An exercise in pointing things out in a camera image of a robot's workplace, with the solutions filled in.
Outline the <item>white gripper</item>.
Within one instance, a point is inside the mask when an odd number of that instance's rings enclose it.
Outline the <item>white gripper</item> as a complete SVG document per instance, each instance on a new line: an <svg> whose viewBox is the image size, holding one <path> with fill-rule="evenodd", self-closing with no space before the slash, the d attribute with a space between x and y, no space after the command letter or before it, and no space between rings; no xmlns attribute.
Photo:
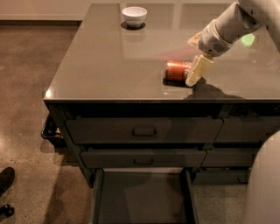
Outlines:
<svg viewBox="0 0 280 224"><path fill-rule="evenodd" d="M232 44L218 33L215 19L202 32L190 37L186 43L189 46L199 48L203 52L200 56L195 56L192 61L191 70L185 80L188 87L193 87L209 70L214 63L213 57L220 57L232 47Z"/></svg>

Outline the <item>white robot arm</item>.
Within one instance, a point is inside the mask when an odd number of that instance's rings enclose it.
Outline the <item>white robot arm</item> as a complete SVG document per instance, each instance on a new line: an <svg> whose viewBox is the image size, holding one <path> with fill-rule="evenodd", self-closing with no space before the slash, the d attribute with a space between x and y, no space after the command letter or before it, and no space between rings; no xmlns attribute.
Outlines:
<svg viewBox="0 0 280 224"><path fill-rule="evenodd" d="M265 26L280 50L280 1L237 0L188 42L201 50L194 58L185 84L195 85L212 58L228 51L233 43ZM270 136L255 157L249 175L242 224L280 224L280 131Z"/></svg>

